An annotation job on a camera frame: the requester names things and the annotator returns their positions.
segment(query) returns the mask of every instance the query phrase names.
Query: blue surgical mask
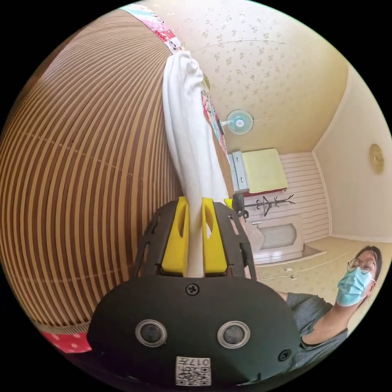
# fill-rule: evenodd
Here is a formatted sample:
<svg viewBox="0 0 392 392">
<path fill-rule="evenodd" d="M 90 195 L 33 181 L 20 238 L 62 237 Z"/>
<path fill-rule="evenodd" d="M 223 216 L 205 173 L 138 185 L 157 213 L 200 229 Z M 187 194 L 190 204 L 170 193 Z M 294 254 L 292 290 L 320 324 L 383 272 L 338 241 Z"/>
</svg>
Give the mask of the blue surgical mask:
<svg viewBox="0 0 392 392">
<path fill-rule="evenodd" d="M 363 274 L 360 267 L 346 275 L 338 283 L 338 296 L 336 302 L 340 306 L 353 306 L 364 299 L 363 296 L 369 283 L 374 281 L 372 274 Z"/>
</svg>

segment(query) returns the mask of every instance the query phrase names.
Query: qr code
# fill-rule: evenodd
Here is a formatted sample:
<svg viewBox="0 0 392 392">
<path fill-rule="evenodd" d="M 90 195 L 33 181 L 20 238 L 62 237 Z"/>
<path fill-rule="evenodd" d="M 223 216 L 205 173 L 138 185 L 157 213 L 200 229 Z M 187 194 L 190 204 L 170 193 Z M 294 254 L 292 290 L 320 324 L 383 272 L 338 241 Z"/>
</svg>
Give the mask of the qr code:
<svg viewBox="0 0 392 392">
<path fill-rule="evenodd" d="M 176 361 L 176 385 L 211 385 L 211 361 L 209 358 L 178 356 Z"/>
</svg>

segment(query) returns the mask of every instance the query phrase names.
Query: white paneled wall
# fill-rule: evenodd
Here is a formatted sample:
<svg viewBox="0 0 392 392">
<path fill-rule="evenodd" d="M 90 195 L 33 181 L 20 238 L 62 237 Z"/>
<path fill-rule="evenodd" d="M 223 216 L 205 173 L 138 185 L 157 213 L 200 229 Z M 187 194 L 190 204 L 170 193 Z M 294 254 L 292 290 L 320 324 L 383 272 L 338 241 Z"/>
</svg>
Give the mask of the white paneled wall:
<svg viewBox="0 0 392 392">
<path fill-rule="evenodd" d="M 287 191 L 265 194 L 268 200 L 275 196 L 278 200 L 291 198 L 295 204 L 282 203 L 279 207 L 274 205 L 266 217 L 263 217 L 263 207 L 247 207 L 249 221 L 260 221 L 284 216 L 301 214 L 303 220 L 304 241 L 310 242 L 329 236 L 330 222 L 328 218 L 327 199 L 323 188 L 320 172 L 311 152 L 280 155 L 283 170 L 286 174 L 289 187 Z M 253 204 L 256 199 L 263 196 L 245 198 L 245 204 Z"/>
</svg>

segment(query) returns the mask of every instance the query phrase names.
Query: red polka dot fabric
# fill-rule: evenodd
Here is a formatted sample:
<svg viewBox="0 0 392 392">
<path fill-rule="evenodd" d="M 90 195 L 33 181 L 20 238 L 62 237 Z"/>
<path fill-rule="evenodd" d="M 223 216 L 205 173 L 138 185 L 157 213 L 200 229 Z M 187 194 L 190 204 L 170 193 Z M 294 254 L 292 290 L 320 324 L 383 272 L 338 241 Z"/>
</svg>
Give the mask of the red polka dot fabric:
<svg viewBox="0 0 392 392">
<path fill-rule="evenodd" d="M 42 335 L 64 353 L 81 353 L 91 351 L 91 347 L 87 341 L 87 334 L 73 334 L 73 335 L 57 335 L 41 332 Z"/>
</svg>

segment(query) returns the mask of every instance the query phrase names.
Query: screw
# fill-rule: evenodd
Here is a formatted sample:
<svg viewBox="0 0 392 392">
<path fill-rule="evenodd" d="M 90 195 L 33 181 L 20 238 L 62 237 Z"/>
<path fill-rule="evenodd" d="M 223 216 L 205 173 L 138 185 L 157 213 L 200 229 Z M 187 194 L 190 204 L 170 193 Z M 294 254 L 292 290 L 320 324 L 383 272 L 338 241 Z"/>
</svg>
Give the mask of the screw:
<svg viewBox="0 0 392 392">
<path fill-rule="evenodd" d="M 290 349 L 283 350 L 279 355 L 278 355 L 278 361 L 279 362 L 284 362 L 285 360 L 289 359 L 291 356 L 292 351 Z"/>
<path fill-rule="evenodd" d="M 191 283 L 185 288 L 185 291 L 188 295 L 197 295 L 199 294 L 200 289 L 198 285 Z"/>
</svg>

